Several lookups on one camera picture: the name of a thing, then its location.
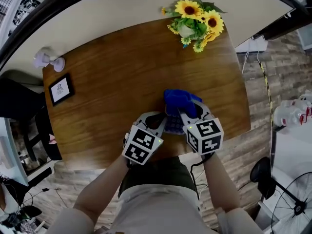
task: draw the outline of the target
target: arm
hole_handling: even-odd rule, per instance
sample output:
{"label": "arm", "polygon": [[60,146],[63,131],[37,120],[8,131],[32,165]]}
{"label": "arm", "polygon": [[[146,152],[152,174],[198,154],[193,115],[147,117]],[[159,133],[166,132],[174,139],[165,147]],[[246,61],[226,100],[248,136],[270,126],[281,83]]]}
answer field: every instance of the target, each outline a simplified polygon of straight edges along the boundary
{"label": "arm", "polygon": [[3,191],[2,185],[0,184],[0,208],[4,211],[5,207],[6,207],[6,203],[5,203],[4,191]]}
{"label": "arm", "polygon": [[100,176],[79,194],[74,208],[88,215],[94,224],[113,198],[128,172],[127,160],[119,156]]}
{"label": "arm", "polygon": [[239,208],[238,191],[217,154],[204,163],[204,169],[214,208],[221,207],[225,212]]}

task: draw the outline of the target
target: plastic bottle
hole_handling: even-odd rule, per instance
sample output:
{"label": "plastic bottle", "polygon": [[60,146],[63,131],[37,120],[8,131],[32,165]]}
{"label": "plastic bottle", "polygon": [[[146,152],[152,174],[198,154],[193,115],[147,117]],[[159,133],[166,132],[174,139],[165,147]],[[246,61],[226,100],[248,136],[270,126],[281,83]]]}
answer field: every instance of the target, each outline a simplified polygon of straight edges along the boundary
{"label": "plastic bottle", "polygon": [[305,112],[295,106],[278,106],[273,114],[273,122],[277,126],[292,127],[300,125],[300,117],[302,114],[305,114]]}
{"label": "plastic bottle", "polygon": [[281,102],[281,106],[283,107],[295,106],[299,108],[301,111],[306,112],[307,107],[312,107],[312,103],[309,102],[308,100],[300,100],[300,99],[283,100]]}
{"label": "plastic bottle", "polygon": [[307,100],[312,103],[312,91],[306,90],[303,95],[299,97],[300,100]]}

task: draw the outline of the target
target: black and white marker cube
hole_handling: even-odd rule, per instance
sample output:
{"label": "black and white marker cube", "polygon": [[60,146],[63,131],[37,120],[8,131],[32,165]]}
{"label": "black and white marker cube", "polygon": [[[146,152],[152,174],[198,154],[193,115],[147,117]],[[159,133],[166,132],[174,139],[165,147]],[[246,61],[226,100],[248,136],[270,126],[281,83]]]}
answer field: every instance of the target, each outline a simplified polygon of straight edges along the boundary
{"label": "black and white marker cube", "polygon": [[162,143],[162,139],[132,125],[130,133],[127,134],[122,155],[135,163],[144,165]]}
{"label": "black and white marker cube", "polygon": [[218,118],[183,127],[187,142],[200,155],[215,152],[222,147],[224,132]]}

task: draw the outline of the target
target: lamp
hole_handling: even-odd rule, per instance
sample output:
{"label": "lamp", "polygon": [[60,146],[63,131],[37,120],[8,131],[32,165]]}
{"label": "lamp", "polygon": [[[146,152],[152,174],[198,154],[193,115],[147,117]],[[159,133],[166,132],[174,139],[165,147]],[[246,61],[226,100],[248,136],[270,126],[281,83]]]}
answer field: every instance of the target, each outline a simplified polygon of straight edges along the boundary
{"label": "lamp", "polygon": [[34,66],[42,69],[48,64],[53,65],[56,72],[61,72],[65,67],[65,59],[60,57],[55,60],[50,60],[50,56],[48,56],[42,49],[39,50],[34,56]]}

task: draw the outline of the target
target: blue object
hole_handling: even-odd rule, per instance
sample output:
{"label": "blue object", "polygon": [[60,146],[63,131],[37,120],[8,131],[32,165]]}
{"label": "blue object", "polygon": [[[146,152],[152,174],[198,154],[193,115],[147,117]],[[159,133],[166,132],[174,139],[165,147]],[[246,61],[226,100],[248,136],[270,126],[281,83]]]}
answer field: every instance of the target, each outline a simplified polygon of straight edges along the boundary
{"label": "blue object", "polygon": [[168,116],[167,117],[167,124],[165,127],[165,133],[172,134],[172,135],[183,135],[183,121],[181,116]]}
{"label": "blue object", "polygon": [[183,109],[191,117],[196,117],[196,108],[193,100],[202,102],[202,99],[181,89],[166,89],[164,91],[164,100],[166,103],[166,114],[169,116],[178,116],[178,108]]}

